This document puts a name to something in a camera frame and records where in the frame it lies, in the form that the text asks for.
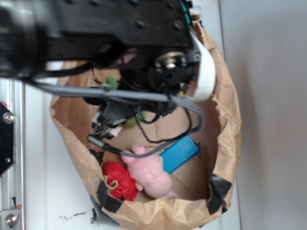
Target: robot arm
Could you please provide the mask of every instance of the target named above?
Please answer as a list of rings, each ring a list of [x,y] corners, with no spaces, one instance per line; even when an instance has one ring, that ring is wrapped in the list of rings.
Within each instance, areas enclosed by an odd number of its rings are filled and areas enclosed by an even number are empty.
[[[188,110],[198,113],[199,125],[163,145],[169,144],[203,126],[201,109],[180,94],[196,79],[194,69],[204,54],[193,37],[188,5],[185,0],[0,0],[0,76],[100,105],[88,139],[119,155],[125,153],[102,139],[115,136],[136,114],[142,118],[141,111],[156,113],[151,122],[178,105],[188,117]],[[45,71],[46,62],[53,60],[86,64]],[[63,88],[35,81],[90,68],[118,68],[119,88]],[[210,74],[207,98],[214,86],[215,73]]]

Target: green object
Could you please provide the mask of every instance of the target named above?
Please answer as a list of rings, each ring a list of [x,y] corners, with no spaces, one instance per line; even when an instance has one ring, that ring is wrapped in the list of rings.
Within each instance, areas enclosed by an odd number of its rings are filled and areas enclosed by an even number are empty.
[[[110,75],[106,77],[107,83],[110,85],[111,89],[117,90],[118,88],[118,82]]]
[[[143,116],[144,119],[146,118],[146,112],[145,111],[142,111],[142,116]],[[138,114],[136,114],[136,117],[138,119],[138,122],[141,122]],[[133,127],[133,126],[136,126],[136,125],[137,125],[137,122],[136,122],[135,117],[128,119],[125,123],[125,127]]]

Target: white wall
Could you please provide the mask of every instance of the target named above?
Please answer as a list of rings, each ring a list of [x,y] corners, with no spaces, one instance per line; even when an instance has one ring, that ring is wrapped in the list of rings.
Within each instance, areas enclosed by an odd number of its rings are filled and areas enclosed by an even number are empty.
[[[242,230],[307,229],[307,1],[220,0],[242,111]]]

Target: black tape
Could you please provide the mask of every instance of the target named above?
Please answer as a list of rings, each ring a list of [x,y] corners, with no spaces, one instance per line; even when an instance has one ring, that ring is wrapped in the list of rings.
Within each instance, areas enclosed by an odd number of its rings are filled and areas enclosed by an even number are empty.
[[[212,197],[208,202],[208,210],[212,215],[217,212],[223,204],[232,184],[224,178],[213,174],[211,178]]]
[[[116,213],[120,206],[123,204],[123,201],[113,198],[108,194],[106,185],[103,181],[100,182],[98,187],[97,198],[102,207],[114,213]]]
[[[94,198],[91,196],[91,201],[92,204],[94,206],[93,208],[93,221],[91,222],[92,224],[97,221],[99,223],[103,223],[103,224],[107,224],[107,225],[111,225],[111,226],[115,226],[118,227],[119,224],[117,222],[115,222],[111,217],[109,217],[106,213],[104,213],[103,211],[101,211],[101,207],[96,203],[96,201],[94,200]]]

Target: black metal bracket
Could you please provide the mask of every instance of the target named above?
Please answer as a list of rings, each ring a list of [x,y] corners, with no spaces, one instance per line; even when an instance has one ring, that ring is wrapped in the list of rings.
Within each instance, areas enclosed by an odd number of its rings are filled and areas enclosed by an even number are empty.
[[[14,115],[0,103],[0,176],[13,164]]]

